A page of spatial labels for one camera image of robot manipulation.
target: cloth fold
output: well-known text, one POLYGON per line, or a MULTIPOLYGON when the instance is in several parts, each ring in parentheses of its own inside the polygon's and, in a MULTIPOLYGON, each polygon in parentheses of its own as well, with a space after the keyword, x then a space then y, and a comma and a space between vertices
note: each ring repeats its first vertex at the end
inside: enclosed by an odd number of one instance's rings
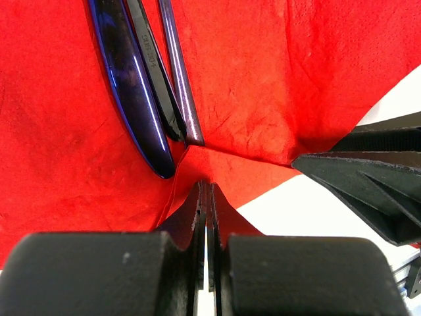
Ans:
MULTIPOLYGON (((169 69, 158 5, 144 5, 169 69)), ((239 207, 421 63, 420 3, 174 1, 207 148, 172 142, 177 174, 161 180, 114 105, 87 1, 0 6, 0 266, 30 232, 151 230, 202 178, 239 207)))

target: black mechanical part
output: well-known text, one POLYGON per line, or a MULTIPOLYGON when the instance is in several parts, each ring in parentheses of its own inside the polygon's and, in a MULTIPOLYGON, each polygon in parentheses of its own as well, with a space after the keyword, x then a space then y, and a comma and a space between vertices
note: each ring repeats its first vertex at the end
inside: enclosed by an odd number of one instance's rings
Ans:
POLYGON ((420 158, 415 151, 317 153, 293 166, 400 246, 421 240, 420 158))
POLYGON ((293 167, 395 245, 421 241, 421 112, 356 127, 293 167))
POLYGON ((381 251, 359 238, 232 236, 219 315, 408 315, 381 251))
POLYGON ((206 182, 154 232, 25 238, 0 315, 196 315, 205 222, 217 315, 407 315, 371 242, 263 236, 206 182))
POLYGON ((408 277, 405 281, 405 288, 409 298, 415 298, 421 294, 421 258, 411 262, 408 277))
POLYGON ((195 315, 205 246, 199 198, 196 185, 151 233, 26 237, 1 275, 0 315, 195 315))

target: red fabric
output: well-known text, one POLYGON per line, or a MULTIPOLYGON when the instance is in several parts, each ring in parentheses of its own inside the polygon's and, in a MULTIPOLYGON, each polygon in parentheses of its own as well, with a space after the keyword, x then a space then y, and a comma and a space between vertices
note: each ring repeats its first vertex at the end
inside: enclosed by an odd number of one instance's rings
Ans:
POLYGON ((0 6, 0 265, 29 232, 149 230, 202 178, 239 207, 421 62, 416 1, 174 1, 207 148, 172 144, 177 176, 161 180, 114 106, 87 3, 0 6))

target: knife handle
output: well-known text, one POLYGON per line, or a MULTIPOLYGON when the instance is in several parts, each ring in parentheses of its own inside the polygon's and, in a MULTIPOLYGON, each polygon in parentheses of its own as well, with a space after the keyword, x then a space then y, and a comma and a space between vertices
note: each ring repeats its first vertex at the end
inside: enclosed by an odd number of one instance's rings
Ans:
POLYGON ((172 11, 171 0, 159 0, 159 8, 162 23, 164 24, 172 74, 174 76, 177 102, 187 126, 186 145, 205 146, 205 140, 184 63, 182 47, 178 39, 176 19, 172 11))
POLYGON ((171 139, 182 141, 187 135, 186 124, 178 107, 145 8, 141 0, 126 0, 126 3, 161 115, 162 125, 171 139))
POLYGON ((162 178, 174 161, 122 0, 89 0, 112 94, 137 148, 162 178))

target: folded cloth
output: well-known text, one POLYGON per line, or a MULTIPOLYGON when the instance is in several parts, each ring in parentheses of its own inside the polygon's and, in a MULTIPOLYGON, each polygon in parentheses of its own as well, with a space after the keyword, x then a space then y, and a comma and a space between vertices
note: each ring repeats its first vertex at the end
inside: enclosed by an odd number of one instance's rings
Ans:
MULTIPOLYGON (((168 67, 158 5, 144 5, 168 67)), ((177 174, 161 180, 118 114, 87 1, 0 4, 0 266, 30 232, 151 230, 203 178, 239 207, 421 63, 416 1, 173 6, 206 148, 172 142, 177 174)))

